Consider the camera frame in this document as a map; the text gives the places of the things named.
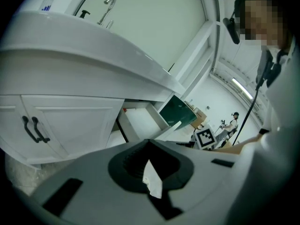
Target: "black handle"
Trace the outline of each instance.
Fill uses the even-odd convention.
[[[81,15],[80,15],[80,18],[84,18],[84,16],[85,16],[86,14],[90,15],[90,13],[89,13],[87,10],[82,10],[82,13],[81,13]]]
[[[27,132],[27,134],[32,138],[32,140],[35,141],[36,143],[38,143],[39,141],[41,141],[41,139],[39,137],[35,138],[34,135],[29,131],[29,129],[27,127],[27,124],[29,122],[28,118],[26,116],[22,116],[22,119],[24,121],[24,129]]]
[[[40,133],[40,131],[38,130],[38,119],[36,117],[32,117],[32,121],[33,121],[33,127],[34,130],[36,131],[37,135],[40,137],[40,139],[44,142],[47,143],[50,141],[50,138],[44,138],[44,136]]]

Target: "soap dispenser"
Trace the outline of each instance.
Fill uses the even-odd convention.
[[[81,17],[81,18],[84,18],[84,16],[85,16],[86,14],[90,15],[90,13],[89,13],[87,10],[82,10],[82,13],[81,13],[80,17]]]

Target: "fluorescent light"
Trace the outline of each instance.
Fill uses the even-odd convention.
[[[251,94],[238,82],[236,81],[234,78],[232,79],[232,81],[240,88],[242,89],[242,91],[252,100],[253,97],[251,96]]]

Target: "person in background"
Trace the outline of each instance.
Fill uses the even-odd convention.
[[[269,99],[265,121],[257,136],[230,148],[215,150],[240,154],[246,144],[260,141],[265,133],[276,132],[281,126],[290,127],[299,123],[300,112],[297,103],[300,97],[291,94],[298,94],[297,91],[300,89],[296,78],[300,72],[300,53],[296,39],[288,26],[285,11],[276,1],[236,0],[234,12],[240,33],[245,34],[246,40],[261,40],[262,45],[276,46],[280,49],[277,64],[280,64],[281,71],[266,94],[272,99],[273,104],[280,104],[278,101],[280,99],[281,102],[284,100],[287,105],[285,109],[283,106],[278,106],[277,110],[282,110],[282,112],[275,112]]]
[[[221,129],[224,129],[218,136],[216,136],[216,141],[219,144],[220,141],[222,141],[228,133],[230,133],[238,124],[238,118],[239,118],[239,113],[235,112],[233,114],[233,120],[230,122],[228,126],[220,126]]]

